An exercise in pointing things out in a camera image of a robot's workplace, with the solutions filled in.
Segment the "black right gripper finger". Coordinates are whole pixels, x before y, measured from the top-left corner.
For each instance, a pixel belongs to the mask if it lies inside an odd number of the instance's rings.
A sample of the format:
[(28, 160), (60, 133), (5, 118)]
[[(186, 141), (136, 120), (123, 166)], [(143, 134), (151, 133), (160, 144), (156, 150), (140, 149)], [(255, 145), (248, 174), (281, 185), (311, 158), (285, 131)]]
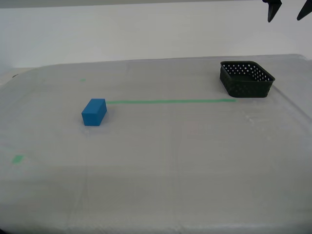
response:
[(311, 12), (312, 12), (312, 0), (306, 0), (296, 19), (301, 20)]
[(271, 22), (282, 5), (281, 0), (262, 0), (268, 4), (268, 22)]

